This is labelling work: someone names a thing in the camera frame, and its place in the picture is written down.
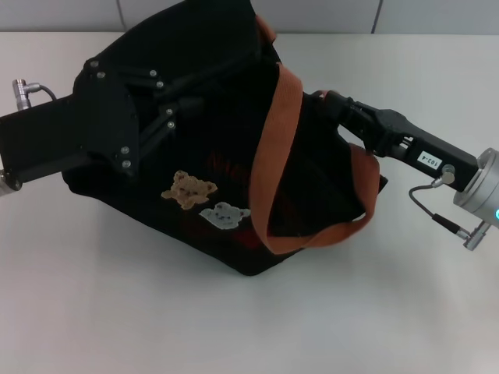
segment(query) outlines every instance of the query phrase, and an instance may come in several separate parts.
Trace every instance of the white tabletop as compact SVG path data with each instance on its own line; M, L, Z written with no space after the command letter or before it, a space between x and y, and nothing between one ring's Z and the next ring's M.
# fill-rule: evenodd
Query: white tabletop
M16 109L13 79L69 94L117 36L0 34L0 115ZM309 92L398 110L476 156L499 147L499 37L288 35L277 48ZM258 277L72 195L60 175L25 185L0 199L0 372L497 373L499 234L468 252L409 200L430 179L381 165L390 183L367 229ZM446 187L421 196L478 224Z

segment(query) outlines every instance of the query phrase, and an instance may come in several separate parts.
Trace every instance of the teddy bear patch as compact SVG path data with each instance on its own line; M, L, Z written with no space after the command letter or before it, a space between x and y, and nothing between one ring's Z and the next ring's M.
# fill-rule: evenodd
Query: teddy bear patch
M244 217L249 217L251 211L249 209L239 209L228 203L220 202L213 209L205 209L200 213L201 217L206 218L211 224L221 230L230 230L237 228L239 222Z
M163 199L175 199L184 210L191 209L195 204L207 202L208 195L217 191L217 185L212 182L201 181L187 174L177 171L173 176L172 188L161 194Z

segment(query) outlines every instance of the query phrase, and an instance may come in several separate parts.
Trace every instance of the label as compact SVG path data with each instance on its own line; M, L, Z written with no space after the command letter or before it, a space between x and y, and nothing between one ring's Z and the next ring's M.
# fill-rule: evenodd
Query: label
M432 156L427 152L421 152L420 156L418 157L418 161L421 164L425 164L426 166L429 166L430 168L435 170L438 170L442 163L442 160L440 158Z

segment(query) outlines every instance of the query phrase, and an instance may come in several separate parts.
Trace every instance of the bag handle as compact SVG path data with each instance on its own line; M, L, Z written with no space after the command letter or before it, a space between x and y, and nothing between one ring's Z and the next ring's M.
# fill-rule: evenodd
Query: bag handle
M298 127L302 107L303 86L284 66L279 66L279 79L274 99L253 161L249 185L249 207L255 232L275 254L293 252L304 247L322 247L341 242L364 228L374 215L379 192L380 166L376 158L358 146L351 146L354 188L366 215L354 222L336 224L316 235L306 237L271 237L268 225Z

